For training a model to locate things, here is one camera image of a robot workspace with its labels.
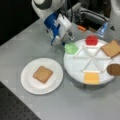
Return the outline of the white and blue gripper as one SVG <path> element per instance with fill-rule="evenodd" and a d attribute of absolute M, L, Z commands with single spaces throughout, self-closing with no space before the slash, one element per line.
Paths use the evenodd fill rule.
<path fill-rule="evenodd" d="M 71 32 L 72 23 L 62 14 L 58 14 L 56 12 L 50 14 L 45 19 L 44 25 L 50 34 L 51 45 L 60 44 L 65 36 L 68 36 L 70 40 L 74 39 Z"/>

